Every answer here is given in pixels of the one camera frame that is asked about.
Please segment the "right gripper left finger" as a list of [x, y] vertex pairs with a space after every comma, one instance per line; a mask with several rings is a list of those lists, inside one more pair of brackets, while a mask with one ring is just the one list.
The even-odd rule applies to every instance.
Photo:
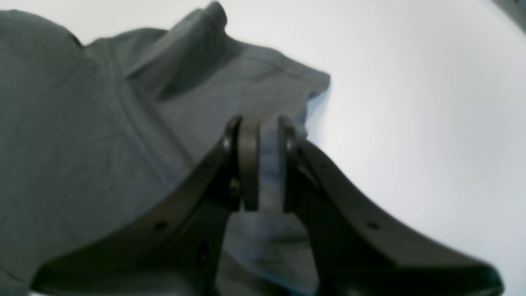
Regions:
[[207, 296], [232, 213], [259, 208], [256, 117], [236, 116], [182, 184], [130, 224], [44, 264], [50, 296]]

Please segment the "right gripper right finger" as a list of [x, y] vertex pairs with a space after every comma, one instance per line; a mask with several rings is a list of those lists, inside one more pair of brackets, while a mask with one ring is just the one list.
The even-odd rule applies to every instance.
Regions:
[[398, 221], [363, 194], [291, 119], [278, 120], [284, 211], [308, 232], [318, 296], [500, 296], [492, 265]]

